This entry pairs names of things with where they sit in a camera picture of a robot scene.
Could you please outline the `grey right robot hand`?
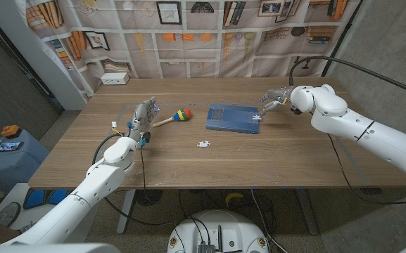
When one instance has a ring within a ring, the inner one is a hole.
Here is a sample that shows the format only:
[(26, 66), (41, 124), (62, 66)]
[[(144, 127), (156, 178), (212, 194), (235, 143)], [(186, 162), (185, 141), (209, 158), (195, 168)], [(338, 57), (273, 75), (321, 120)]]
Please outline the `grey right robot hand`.
[(269, 100), (269, 102), (264, 105), (263, 109), (259, 112), (258, 115), (263, 117), (270, 110), (273, 110), (280, 105), (289, 103), (291, 100), (291, 93), (293, 90), (294, 86), (268, 90), (260, 101), (264, 103), (267, 100)]

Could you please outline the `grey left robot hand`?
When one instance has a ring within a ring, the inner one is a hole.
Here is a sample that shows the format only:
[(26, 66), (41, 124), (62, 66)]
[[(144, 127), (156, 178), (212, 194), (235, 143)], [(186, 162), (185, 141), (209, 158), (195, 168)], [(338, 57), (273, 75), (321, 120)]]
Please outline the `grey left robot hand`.
[(149, 130), (151, 122), (159, 111), (155, 96), (138, 104), (132, 116), (132, 127), (127, 136), (139, 142), (141, 135)]

